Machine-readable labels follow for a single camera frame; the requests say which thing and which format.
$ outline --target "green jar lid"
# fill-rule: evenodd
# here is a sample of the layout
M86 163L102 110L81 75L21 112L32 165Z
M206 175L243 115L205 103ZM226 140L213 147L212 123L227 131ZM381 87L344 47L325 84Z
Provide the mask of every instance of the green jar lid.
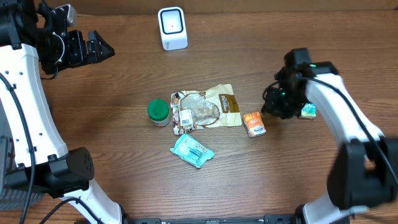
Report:
M154 121L163 121L169 113L169 106L164 100L153 100L148 105L148 115Z

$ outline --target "food package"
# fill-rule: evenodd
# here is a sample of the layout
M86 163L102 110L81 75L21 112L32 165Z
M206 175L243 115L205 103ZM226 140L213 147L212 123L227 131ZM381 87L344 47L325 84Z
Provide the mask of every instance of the food package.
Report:
M202 146L189 134L183 134L170 151L197 168L201 168L207 160L214 157L214 152Z
M312 103L306 103L301 109L301 115L299 118L314 119L317 116L317 108Z
M197 129L242 125L231 84L206 91L178 91L171 95L173 131L176 135Z
M244 125L248 129L250 138L260 136L266 133L266 127L262 123L259 112L243 115Z

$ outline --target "container with green lid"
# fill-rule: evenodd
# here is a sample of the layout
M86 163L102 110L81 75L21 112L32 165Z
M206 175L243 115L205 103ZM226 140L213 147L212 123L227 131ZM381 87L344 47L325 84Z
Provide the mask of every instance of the container with green lid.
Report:
M156 126L166 126L170 123L169 105L164 100L153 100L148 105L148 115Z

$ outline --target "orange snack package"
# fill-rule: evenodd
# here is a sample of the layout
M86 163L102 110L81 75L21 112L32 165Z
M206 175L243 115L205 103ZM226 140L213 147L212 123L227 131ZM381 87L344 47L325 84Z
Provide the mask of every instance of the orange snack package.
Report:
M243 115L243 122L248 129L249 137L256 137L266 133L266 127L262 123L259 112Z

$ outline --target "wooden table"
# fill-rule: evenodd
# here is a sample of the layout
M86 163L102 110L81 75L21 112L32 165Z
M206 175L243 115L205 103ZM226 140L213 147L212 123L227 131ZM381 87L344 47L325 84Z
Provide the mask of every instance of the wooden table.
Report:
M55 124L69 149L86 146L95 179L134 218L250 217L292 213L326 190L337 153L321 116L264 116L265 136L243 126L192 133L216 156L202 169L170 152L171 124L151 125L146 106L178 90L230 83L241 114L259 111L261 93L292 48L308 47L314 62L331 61L351 96L386 136L398 133L398 13L275 12L186 15L189 46L166 52L157 16L79 16L76 29L97 30L116 56L68 69L43 81ZM59 200L29 209L38 223ZM374 209L355 223L396 223L398 204ZM1 212L16 223L20 210ZM49 223L81 215L70 205Z

